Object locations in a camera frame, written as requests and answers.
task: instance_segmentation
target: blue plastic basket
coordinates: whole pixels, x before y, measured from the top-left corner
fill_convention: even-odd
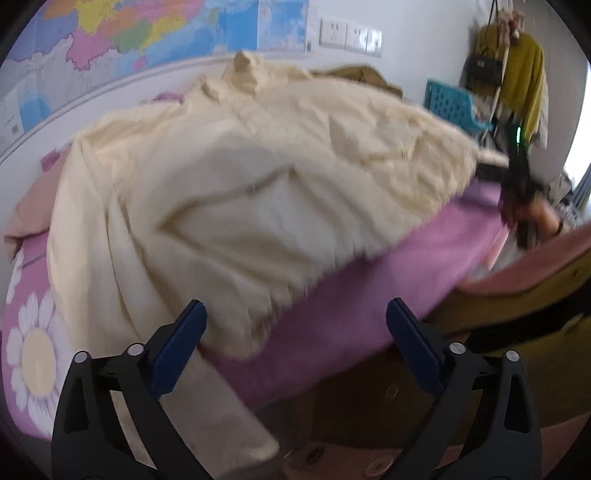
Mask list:
[[[472,107],[472,95],[466,90],[433,80],[427,82],[425,108],[475,137],[491,130],[492,124],[476,120]]]

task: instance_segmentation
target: black handbag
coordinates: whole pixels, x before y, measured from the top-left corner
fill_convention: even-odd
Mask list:
[[[499,19],[499,5],[497,0],[492,1],[491,15],[484,35],[484,45],[479,48],[479,53],[473,53],[468,59],[467,76],[471,82],[484,82],[495,87],[503,85],[503,62],[498,59],[499,32],[497,27],[496,52],[493,53],[487,47],[488,32],[491,27],[492,14],[496,8],[496,20]]]

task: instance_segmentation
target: electrical outlet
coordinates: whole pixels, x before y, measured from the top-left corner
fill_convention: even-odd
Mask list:
[[[344,48],[347,39],[347,23],[338,20],[322,19],[320,25],[320,45]]]
[[[345,47],[365,53],[368,44],[368,28],[361,25],[347,25],[347,37]]]
[[[368,31],[368,46],[365,50],[368,55],[382,56],[382,31],[370,28]]]

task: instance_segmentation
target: person's hand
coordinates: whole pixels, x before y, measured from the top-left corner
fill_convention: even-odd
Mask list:
[[[534,222],[541,241],[549,240],[560,232],[560,217],[552,205],[541,196],[536,196],[528,204],[504,199],[501,204],[501,216],[510,229],[520,222]]]

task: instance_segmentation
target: yellow sweater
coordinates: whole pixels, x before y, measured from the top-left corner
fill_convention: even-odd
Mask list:
[[[478,35],[477,48],[482,51],[486,27]],[[487,38],[487,51],[496,51],[497,29],[490,28]],[[505,47],[499,49],[498,58],[502,59]],[[517,46],[509,49],[507,70],[501,88],[500,101],[510,107],[524,119],[525,138],[527,141],[536,133],[540,122],[540,105],[543,93],[544,50],[528,34],[522,33]],[[496,88],[482,82],[473,82],[470,90],[478,95],[495,96]]]

